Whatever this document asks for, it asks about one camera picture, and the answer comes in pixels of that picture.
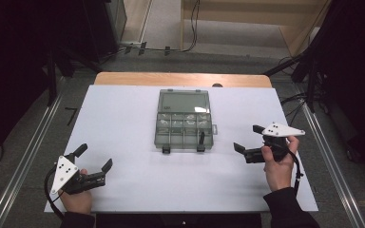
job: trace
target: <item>white table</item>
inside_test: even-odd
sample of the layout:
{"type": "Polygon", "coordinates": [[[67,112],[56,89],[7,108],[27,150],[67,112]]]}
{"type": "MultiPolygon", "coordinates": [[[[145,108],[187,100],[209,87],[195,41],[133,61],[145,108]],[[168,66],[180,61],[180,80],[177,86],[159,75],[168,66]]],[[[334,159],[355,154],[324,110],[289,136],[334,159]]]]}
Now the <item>white table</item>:
{"type": "MultiPolygon", "coordinates": [[[[233,143],[261,147],[261,135],[252,132],[252,125],[271,122],[286,124],[273,88],[92,85],[65,154],[87,143],[88,150],[75,163],[89,173],[99,172],[110,158],[114,162],[106,186],[91,190],[93,212],[263,212],[269,209],[262,196],[270,192],[263,163],[245,163],[233,143]],[[162,88],[209,92],[212,122],[218,126],[211,150],[172,149],[165,155],[155,147],[162,88]]],[[[317,211],[306,175],[298,201],[303,210],[317,211]]]]}

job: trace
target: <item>gray carpet floor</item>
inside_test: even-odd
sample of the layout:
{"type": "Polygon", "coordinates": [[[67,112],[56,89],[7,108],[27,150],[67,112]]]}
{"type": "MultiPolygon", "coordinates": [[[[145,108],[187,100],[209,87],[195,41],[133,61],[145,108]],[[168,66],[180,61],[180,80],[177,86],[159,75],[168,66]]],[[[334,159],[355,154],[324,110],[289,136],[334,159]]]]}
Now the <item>gray carpet floor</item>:
{"type": "MultiPolygon", "coordinates": [[[[105,71],[158,71],[158,72],[202,72],[229,74],[261,74],[275,67],[279,60],[269,58],[249,58],[247,56],[229,56],[198,53],[171,53],[164,56],[159,51],[146,51],[138,55],[136,50],[128,54],[120,53],[102,64],[105,71]]],[[[72,111],[67,108],[79,108],[82,105],[89,85],[94,83],[95,73],[87,68],[78,68],[73,78],[61,79],[62,100],[52,119],[45,138],[39,145],[30,170],[24,179],[20,191],[7,215],[2,227],[59,227],[60,221],[55,215],[44,213],[46,199],[43,182],[47,171],[63,154],[71,135],[76,118],[69,124],[72,111]]],[[[273,87],[281,98],[297,93],[290,77],[279,73],[271,78],[273,87]]],[[[47,111],[48,93],[45,92],[35,101],[29,111],[14,127],[4,143],[5,155],[0,162],[0,197],[9,184],[19,161],[29,146],[35,129],[47,111]]],[[[285,113],[298,106],[291,102],[283,107],[285,113]]],[[[345,174],[361,213],[365,219],[365,163],[354,163],[347,159],[346,149],[330,117],[316,104],[316,115],[321,128],[335,153],[342,172],[345,174]]],[[[301,138],[301,159],[307,172],[319,211],[312,215],[321,227],[352,227],[345,212],[336,186],[321,157],[316,139],[303,112],[299,112],[293,127],[310,132],[301,138]]],[[[262,226],[269,227],[270,216],[262,214],[262,226]]]]}

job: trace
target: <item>transparent gray organizer case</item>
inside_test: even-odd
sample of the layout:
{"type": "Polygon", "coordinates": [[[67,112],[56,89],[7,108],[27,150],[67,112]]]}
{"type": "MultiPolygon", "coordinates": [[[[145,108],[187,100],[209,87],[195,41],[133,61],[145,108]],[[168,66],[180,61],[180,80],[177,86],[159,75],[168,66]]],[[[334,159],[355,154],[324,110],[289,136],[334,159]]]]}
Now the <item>transparent gray organizer case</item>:
{"type": "Polygon", "coordinates": [[[160,91],[155,133],[156,148],[197,149],[213,146],[212,118],[207,91],[160,91]]]}

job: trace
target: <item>person's left hand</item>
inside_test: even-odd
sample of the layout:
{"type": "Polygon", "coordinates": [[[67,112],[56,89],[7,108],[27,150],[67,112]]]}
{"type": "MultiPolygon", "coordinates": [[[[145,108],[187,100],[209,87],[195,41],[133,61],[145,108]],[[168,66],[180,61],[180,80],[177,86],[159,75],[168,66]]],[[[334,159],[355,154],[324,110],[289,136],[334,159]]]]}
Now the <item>person's left hand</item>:
{"type": "MultiPolygon", "coordinates": [[[[81,174],[87,174],[87,170],[82,169],[81,174]]],[[[65,206],[65,209],[69,212],[80,213],[90,215],[92,196],[90,191],[84,191],[78,194],[69,195],[68,193],[60,190],[58,192],[61,195],[61,201],[65,206]]]]}

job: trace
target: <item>finger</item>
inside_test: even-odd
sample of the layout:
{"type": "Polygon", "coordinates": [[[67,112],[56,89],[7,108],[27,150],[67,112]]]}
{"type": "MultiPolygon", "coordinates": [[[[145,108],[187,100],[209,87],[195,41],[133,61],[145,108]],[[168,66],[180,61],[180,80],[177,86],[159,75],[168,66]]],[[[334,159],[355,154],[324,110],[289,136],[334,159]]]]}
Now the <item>finger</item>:
{"type": "Polygon", "coordinates": [[[86,169],[81,169],[81,174],[87,174],[87,170],[86,169]]]}
{"type": "Polygon", "coordinates": [[[289,141],[289,150],[292,151],[294,154],[298,151],[298,145],[300,144],[300,141],[298,138],[294,136],[287,137],[287,140],[289,141]]]}
{"type": "Polygon", "coordinates": [[[272,154],[272,150],[271,148],[269,148],[269,146],[261,147],[260,151],[262,152],[262,156],[265,162],[270,162],[274,160],[274,155],[272,154]]]}

